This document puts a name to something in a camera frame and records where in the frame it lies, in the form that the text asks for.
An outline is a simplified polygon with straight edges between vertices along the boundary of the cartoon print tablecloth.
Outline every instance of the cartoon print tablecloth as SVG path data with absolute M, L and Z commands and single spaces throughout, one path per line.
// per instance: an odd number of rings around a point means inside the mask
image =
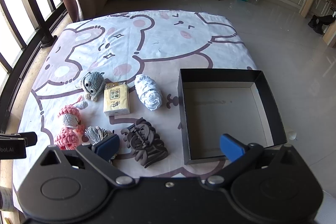
M 114 165 L 132 177 L 194 176 L 202 178 L 225 162 L 184 165 L 177 82 L 180 68 L 256 69 L 236 30 L 225 17 L 180 10 L 151 10 L 104 16 L 69 24 L 44 62 L 25 105 L 19 132 L 35 131 L 38 142 L 27 158 L 13 165 L 15 191 L 47 145 L 61 129 L 58 111 L 84 93 L 75 85 L 88 71 L 104 72 L 107 81 L 127 80 L 131 114 L 106 117 L 103 95 L 81 110 L 85 126 L 120 130 L 138 118 L 152 123 L 169 156 L 144 169 L 129 154 L 121 138 Z M 134 88 L 135 76 L 145 73 L 159 85 L 163 105 L 150 111 Z

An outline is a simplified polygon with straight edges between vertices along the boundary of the pink crochet doll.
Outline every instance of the pink crochet doll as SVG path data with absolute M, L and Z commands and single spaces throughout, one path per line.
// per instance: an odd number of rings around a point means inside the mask
M 72 105 L 63 107 L 59 113 L 58 118 L 62 120 L 63 128 L 56 136 L 55 144 L 62 150 L 75 149 L 79 144 L 79 136 L 82 136 L 85 131 L 85 126 L 81 122 L 80 109 L 85 109 L 88 106 L 86 101 L 80 102 L 82 97 Z

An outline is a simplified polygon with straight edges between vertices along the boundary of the silver bolt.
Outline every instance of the silver bolt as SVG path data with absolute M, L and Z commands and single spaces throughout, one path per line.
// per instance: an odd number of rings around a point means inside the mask
M 221 184 L 224 182 L 224 178 L 221 176 L 210 176 L 207 180 L 210 184 Z
M 171 187 L 175 186 L 175 183 L 174 182 L 166 182 L 165 185 L 166 185 L 167 188 L 171 188 Z
M 133 182 L 133 179 L 129 176 L 120 176 L 115 179 L 115 182 L 120 185 L 128 185 Z

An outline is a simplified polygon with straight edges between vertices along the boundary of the box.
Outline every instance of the box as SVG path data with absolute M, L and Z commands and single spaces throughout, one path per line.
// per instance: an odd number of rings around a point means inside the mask
M 224 159 L 219 138 L 271 147 L 286 135 L 260 70 L 181 69 L 178 82 L 184 164 Z
M 106 116 L 129 114 L 128 86 L 126 81 L 107 83 L 104 88 Z

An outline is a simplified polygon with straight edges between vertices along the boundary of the blue gripper pad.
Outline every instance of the blue gripper pad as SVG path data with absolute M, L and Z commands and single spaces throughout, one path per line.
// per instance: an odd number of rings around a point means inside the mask
M 248 150 L 248 146 L 231 137 L 229 134 L 223 134 L 219 139 L 219 146 L 222 153 L 230 160 L 235 161 Z
M 116 153 L 118 153 L 119 147 L 119 136 L 113 134 L 104 138 L 99 143 L 92 145 L 92 151 L 104 160 L 109 161 Z

